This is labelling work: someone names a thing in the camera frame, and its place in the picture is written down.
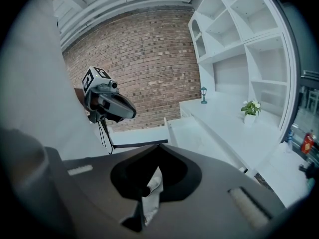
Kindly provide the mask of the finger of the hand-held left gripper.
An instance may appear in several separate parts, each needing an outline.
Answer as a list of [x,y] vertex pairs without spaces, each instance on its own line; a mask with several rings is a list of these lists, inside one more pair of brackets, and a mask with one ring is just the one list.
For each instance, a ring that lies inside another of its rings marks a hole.
[[133,119],[137,114],[135,106],[119,93],[100,94],[99,105],[106,119]]

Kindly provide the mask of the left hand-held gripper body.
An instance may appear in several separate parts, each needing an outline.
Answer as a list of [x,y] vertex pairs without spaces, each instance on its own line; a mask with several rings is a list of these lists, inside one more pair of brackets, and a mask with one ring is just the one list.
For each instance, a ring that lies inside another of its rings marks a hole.
[[82,80],[82,89],[85,96],[85,105],[89,110],[90,122],[97,123],[105,119],[105,116],[102,114],[104,109],[100,105],[98,109],[90,110],[90,101],[93,96],[99,97],[103,93],[117,93],[117,82],[104,69],[90,66]]

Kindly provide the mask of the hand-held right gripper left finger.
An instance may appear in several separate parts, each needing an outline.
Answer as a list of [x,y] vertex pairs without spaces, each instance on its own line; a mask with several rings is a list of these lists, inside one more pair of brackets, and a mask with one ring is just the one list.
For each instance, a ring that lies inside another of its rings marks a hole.
[[63,165],[80,190],[104,215],[119,225],[142,230],[158,214],[160,188],[154,179],[160,168],[153,165],[156,146],[82,159]]

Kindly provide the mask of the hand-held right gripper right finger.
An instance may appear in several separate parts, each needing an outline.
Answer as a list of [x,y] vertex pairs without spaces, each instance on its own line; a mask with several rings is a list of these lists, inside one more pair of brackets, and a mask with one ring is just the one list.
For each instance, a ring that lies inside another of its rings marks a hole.
[[[146,239],[265,239],[286,218],[286,208],[270,190],[232,165],[185,149],[166,146],[196,163],[202,171],[197,189],[186,199],[161,203],[146,227]],[[248,214],[229,194],[243,188],[269,217],[254,228],[255,214]]]

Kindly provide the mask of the white drawer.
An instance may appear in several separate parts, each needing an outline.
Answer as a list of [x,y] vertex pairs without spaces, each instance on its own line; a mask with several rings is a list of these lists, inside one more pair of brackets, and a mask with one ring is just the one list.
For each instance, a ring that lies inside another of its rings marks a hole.
[[168,131],[169,145],[224,161],[243,173],[248,171],[233,151],[194,117],[164,120],[164,124]]

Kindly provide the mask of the person's left forearm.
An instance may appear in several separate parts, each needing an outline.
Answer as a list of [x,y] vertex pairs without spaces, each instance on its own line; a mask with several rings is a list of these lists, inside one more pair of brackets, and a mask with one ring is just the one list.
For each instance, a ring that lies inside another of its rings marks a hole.
[[80,88],[74,88],[75,94],[79,100],[79,102],[81,103],[81,105],[83,106],[84,109],[86,109],[86,105],[85,105],[85,96],[84,96],[84,92],[82,89]]

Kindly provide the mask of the white shoe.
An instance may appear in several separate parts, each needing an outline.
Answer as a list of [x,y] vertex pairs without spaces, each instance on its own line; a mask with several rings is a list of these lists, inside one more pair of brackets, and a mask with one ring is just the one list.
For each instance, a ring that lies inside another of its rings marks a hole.
[[161,185],[161,178],[154,177],[152,178],[149,183],[147,184],[147,194],[149,196],[154,190],[156,190]]

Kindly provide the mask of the person's white shirt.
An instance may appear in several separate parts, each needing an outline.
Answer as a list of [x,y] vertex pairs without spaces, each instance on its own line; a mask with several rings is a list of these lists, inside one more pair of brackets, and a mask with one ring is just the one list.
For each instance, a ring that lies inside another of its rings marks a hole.
[[53,0],[29,0],[0,52],[0,127],[34,137],[63,160],[106,153],[69,80]]

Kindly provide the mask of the white desk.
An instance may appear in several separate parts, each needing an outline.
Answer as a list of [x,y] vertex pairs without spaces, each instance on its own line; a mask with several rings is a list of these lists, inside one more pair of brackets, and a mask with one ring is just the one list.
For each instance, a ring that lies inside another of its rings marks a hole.
[[215,92],[202,104],[200,99],[180,102],[180,110],[193,116],[213,137],[224,144],[254,176],[281,140],[281,119],[261,111],[252,125],[244,123],[240,97]]

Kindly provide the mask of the potted plant in white pot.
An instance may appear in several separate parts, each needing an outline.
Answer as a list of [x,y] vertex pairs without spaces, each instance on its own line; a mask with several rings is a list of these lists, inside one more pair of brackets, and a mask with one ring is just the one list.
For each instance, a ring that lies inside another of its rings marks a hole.
[[244,112],[244,124],[252,125],[261,112],[261,104],[255,100],[245,101],[241,111]]

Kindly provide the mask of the red object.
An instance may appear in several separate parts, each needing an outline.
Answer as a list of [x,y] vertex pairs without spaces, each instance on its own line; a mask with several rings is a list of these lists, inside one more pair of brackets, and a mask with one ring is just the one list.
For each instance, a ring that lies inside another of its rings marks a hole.
[[305,135],[303,144],[301,146],[301,152],[303,154],[309,154],[313,145],[314,145],[313,132],[310,131],[310,132],[306,133],[306,135]]

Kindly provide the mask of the white bookshelf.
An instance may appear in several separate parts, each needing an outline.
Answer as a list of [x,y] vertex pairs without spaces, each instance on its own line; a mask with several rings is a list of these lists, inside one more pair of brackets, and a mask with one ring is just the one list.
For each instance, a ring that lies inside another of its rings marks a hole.
[[200,0],[188,24],[209,99],[231,99],[242,117],[256,100],[256,121],[284,139],[296,101],[297,59],[291,26],[276,0]]

